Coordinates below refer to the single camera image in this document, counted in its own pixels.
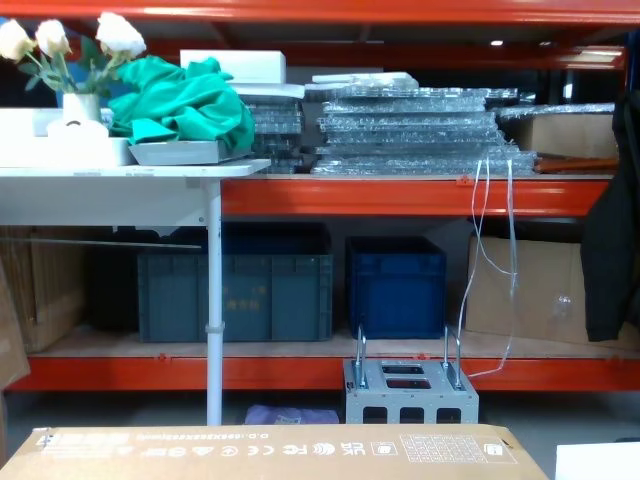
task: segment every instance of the black jacket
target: black jacket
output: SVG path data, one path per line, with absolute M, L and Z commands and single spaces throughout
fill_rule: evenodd
M 624 321 L 638 325 L 640 288 L 635 262 L 640 224 L 640 92 L 616 104 L 613 131 L 620 165 L 589 212 L 582 239 L 589 340 L 618 338 Z

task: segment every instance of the white table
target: white table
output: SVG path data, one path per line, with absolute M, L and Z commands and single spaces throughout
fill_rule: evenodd
M 206 226 L 207 424 L 219 425 L 224 329 L 220 181 L 251 175 L 269 164 L 237 160 L 211 167 L 0 168 L 0 225 Z

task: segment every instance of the concrete floor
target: concrete floor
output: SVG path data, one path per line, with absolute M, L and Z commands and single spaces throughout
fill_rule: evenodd
M 481 421 L 511 429 L 550 478 L 555 445 L 640 436 L 640 393 L 482 394 Z M 229 394 L 223 422 L 255 403 L 341 409 L 339 394 Z M 203 393 L 8 394 L 9 451 L 42 426 L 202 425 Z

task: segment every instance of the stack of plastic sheets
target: stack of plastic sheets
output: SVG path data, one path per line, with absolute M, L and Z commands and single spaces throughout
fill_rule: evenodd
M 508 144 L 485 108 L 516 90 L 352 84 L 331 95 L 315 175 L 473 175 L 480 160 L 492 175 L 507 175 L 508 162 L 514 175 L 533 173 L 535 154 Z
M 300 99 L 287 96 L 246 96 L 255 121 L 253 155 L 271 159 L 266 173 L 295 173 L 303 164 L 300 143 L 304 116 Z

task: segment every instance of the green cloth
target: green cloth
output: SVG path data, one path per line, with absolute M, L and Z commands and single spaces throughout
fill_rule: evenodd
M 109 102 L 111 130 L 131 144 L 217 139 L 246 149 L 253 143 L 251 113 L 213 58 L 183 69 L 150 56 L 123 65 L 118 76 L 135 91 Z

